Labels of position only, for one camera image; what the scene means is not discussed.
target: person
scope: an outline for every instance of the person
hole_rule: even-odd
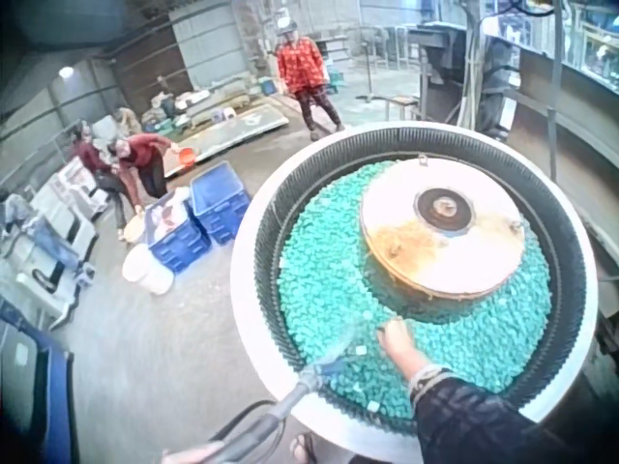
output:
[[[119,106],[114,112],[114,119],[117,123],[118,134],[121,136],[128,137],[144,132],[137,116],[129,108]]]
[[[378,329],[380,346],[408,383],[425,464],[569,463],[572,451],[496,394],[459,379],[415,346],[397,317]],[[315,463],[311,436],[295,439],[298,462]],[[372,463],[356,456],[351,464]]]
[[[154,198],[167,194],[162,153],[168,148],[179,150],[169,138],[155,133],[139,133],[128,138],[118,138],[107,146],[109,153],[119,160],[121,170],[129,170],[130,167],[137,169],[146,193]],[[129,182],[135,186],[133,176]]]
[[[73,271],[79,286],[92,285],[95,268],[80,259],[69,242],[56,232],[43,214],[37,212],[21,195],[9,193],[3,188],[0,188],[0,227],[3,240],[9,239],[16,227],[37,247]]]
[[[97,187],[109,195],[114,204],[118,240],[124,241],[127,218],[121,195],[127,198],[137,215],[144,212],[135,181],[132,182],[132,173],[121,170],[119,166],[110,166],[101,159],[99,150],[91,142],[87,126],[77,125],[74,129],[73,151],[74,156],[77,156],[93,175]]]
[[[294,21],[288,17],[280,21],[282,20],[283,24],[279,24],[279,35],[283,36],[283,44],[276,52],[280,76],[288,91],[294,94],[301,105],[301,113],[309,129],[309,138],[311,141],[320,138],[316,123],[311,117],[312,99],[329,115],[336,125],[336,131],[343,131],[344,125],[338,112],[327,97],[320,50],[312,39],[299,38],[297,24]]]

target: hose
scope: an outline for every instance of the hose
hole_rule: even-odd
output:
[[[255,403],[252,403],[250,406],[248,406],[243,411],[241,411],[239,414],[237,414],[234,418],[232,418],[232,420],[229,423],[227,423],[224,427],[222,427],[215,435],[213,435],[209,439],[209,442],[223,441],[223,439],[227,437],[232,432],[232,430],[234,430],[239,425],[239,423],[241,423],[241,421],[244,418],[246,418],[252,411],[262,406],[274,406],[275,404],[277,404],[275,401],[271,401],[268,399],[262,399],[260,401],[256,401]],[[280,426],[278,428],[275,439],[271,443],[271,446],[266,451],[264,451],[260,456],[255,458],[251,462],[252,464],[261,464],[261,463],[268,462],[268,459],[275,453],[276,449],[280,445],[285,428],[286,428],[286,419],[283,419],[280,421]],[[209,460],[210,460],[210,457],[206,457],[204,460],[201,461],[201,463],[208,463]]]

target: white bucket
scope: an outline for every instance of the white bucket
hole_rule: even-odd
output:
[[[123,264],[123,277],[155,295],[163,295],[174,282],[174,273],[160,263],[145,244],[134,246]]]

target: ceiling light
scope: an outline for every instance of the ceiling light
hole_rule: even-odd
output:
[[[71,66],[65,66],[62,70],[58,72],[63,79],[68,79],[72,75],[74,75],[74,69]]]

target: black pants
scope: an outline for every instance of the black pants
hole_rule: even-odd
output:
[[[153,157],[150,164],[138,168],[137,175],[150,196],[161,198],[167,193],[162,156]]]
[[[124,229],[127,225],[127,218],[125,217],[123,199],[120,195],[125,195],[125,198],[127,198],[127,201],[129,201],[131,204],[131,201],[129,199],[129,192],[127,191],[127,186],[125,186],[125,183],[121,181],[120,177],[115,176],[111,172],[97,171],[95,173],[95,182],[97,182],[97,187],[105,191],[114,203],[116,226],[119,229]]]
[[[301,114],[303,115],[303,120],[306,122],[306,126],[308,126],[308,129],[310,131],[314,131],[316,129],[316,123],[314,123],[313,118],[311,117],[312,100],[314,100],[318,106],[325,110],[327,115],[329,115],[329,117],[331,118],[331,121],[333,121],[333,124],[337,126],[341,124],[338,112],[329,101],[329,97],[327,97],[327,90],[324,85],[319,85],[318,87],[309,87],[307,89],[303,89],[300,92],[297,92],[294,95],[299,101],[299,105],[301,105]]]

